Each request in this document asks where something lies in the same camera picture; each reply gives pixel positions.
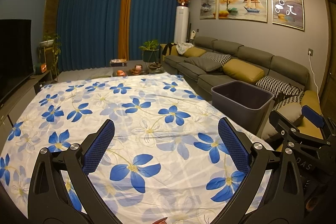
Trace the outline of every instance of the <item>painting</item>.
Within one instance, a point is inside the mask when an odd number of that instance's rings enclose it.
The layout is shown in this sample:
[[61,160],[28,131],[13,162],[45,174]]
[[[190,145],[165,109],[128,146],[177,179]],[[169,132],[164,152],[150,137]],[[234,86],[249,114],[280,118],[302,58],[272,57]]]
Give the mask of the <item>painting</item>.
[[272,0],[272,23],[304,31],[303,0]]
[[217,0],[201,0],[200,19],[216,18]]
[[219,0],[218,18],[267,22],[267,0]]

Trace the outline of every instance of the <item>television screen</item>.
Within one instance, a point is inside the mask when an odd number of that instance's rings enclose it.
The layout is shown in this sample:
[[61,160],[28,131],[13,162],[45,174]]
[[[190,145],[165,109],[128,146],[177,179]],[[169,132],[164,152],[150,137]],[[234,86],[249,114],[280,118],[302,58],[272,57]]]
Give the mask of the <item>television screen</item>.
[[0,106],[9,94],[33,74],[31,20],[0,20]]

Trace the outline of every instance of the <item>orange curtain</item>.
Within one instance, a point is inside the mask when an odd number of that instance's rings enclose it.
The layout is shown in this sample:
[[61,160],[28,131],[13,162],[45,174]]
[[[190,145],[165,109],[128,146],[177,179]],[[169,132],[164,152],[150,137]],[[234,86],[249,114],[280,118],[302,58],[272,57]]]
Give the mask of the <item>orange curtain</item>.
[[129,12],[131,0],[121,0],[119,17],[118,58],[129,60],[128,37],[129,37]]

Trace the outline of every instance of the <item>trash can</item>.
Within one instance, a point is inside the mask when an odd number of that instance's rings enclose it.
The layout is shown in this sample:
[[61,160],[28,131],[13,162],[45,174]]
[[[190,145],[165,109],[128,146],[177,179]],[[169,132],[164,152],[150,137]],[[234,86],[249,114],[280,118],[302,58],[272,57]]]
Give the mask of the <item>trash can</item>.
[[241,81],[211,88],[212,105],[249,132],[256,134],[274,95]]

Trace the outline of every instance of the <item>curtain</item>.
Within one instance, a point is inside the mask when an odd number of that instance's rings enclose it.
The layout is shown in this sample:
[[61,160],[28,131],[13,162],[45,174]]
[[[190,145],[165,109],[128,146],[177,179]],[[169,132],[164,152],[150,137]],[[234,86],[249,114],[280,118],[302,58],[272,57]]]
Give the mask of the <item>curtain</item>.
[[145,41],[159,43],[174,40],[176,0],[131,0],[129,24],[129,59],[141,60],[139,49]]
[[109,66],[118,55],[120,0],[59,0],[60,71]]
[[129,60],[128,38],[129,38],[129,14],[131,0],[121,0],[119,18],[119,41],[118,58]]

